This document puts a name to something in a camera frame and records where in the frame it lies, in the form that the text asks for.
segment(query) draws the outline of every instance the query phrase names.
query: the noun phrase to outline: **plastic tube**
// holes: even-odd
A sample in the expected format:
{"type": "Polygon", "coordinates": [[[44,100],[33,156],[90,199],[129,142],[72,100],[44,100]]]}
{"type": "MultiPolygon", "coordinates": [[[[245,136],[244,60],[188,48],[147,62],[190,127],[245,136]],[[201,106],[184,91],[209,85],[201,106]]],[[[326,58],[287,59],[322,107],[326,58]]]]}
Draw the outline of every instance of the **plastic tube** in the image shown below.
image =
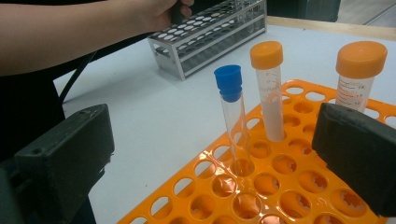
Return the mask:
{"type": "Polygon", "coordinates": [[[256,69],[267,138],[280,142],[285,137],[280,72],[280,65],[283,63],[282,45],[276,41],[255,45],[250,50],[250,60],[256,69]]]}
{"type": "Polygon", "coordinates": [[[382,72],[387,54],[387,48],[374,41],[343,46],[335,67],[340,75],[335,103],[364,112],[374,78],[382,72]]]}
{"type": "Polygon", "coordinates": [[[216,69],[215,76],[233,155],[232,170],[238,176],[250,175],[253,171],[253,163],[248,153],[248,128],[241,87],[241,67],[222,66],[216,69]]]}

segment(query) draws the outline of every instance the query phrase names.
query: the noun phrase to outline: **table surface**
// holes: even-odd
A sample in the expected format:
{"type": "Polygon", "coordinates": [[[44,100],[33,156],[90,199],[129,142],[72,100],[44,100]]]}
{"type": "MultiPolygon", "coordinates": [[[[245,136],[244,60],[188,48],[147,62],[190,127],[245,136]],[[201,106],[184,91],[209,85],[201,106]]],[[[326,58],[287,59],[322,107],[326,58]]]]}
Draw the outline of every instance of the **table surface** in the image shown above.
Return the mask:
{"type": "MultiPolygon", "coordinates": [[[[185,81],[155,62],[147,40],[90,63],[69,92],[66,116],[107,104],[115,153],[90,199],[98,224],[116,223],[170,176],[226,132],[213,71],[242,66],[246,112],[260,103],[249,50],[267,40],[282,43],[282,81],[302,79],[336,88],[338,50],[359,40],[384,44],[389,55],[370,98],[396,105],[396,29],[268,17],[268,29],[185,81]]],[[[55,80],[60,91],[70,74],[55,80]]]]}

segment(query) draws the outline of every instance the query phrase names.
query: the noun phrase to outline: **empty test tube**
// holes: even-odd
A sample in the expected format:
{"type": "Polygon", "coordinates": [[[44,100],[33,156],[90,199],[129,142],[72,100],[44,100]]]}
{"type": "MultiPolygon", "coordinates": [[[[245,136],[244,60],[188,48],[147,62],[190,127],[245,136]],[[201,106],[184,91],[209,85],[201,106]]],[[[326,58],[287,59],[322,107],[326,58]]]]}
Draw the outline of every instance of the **empty test tube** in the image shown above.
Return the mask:
{"type": "Polygon", "coordinates": [[[253,163],[248,153],[248,128],[241,86],[241,67],[222,66],[215,70],[215,76],[233,155],[232,170],[238,176],[250,175],[253,163]]]}
{"type": "Polygon", "coordinates": [[[387,48],[374,41],[343,46],[335,67],[340,75],[335,103],[364,112],[374,78],[384,68],[387,54],[387,48]]]}
{"type": "Polygon", "coordinates": [[[276,41],[262,42],[250,50],[251,65],[256,69],[267,138],[280,142],[283,130],[280,65],[283,63],[282,45],[276,41]]]}

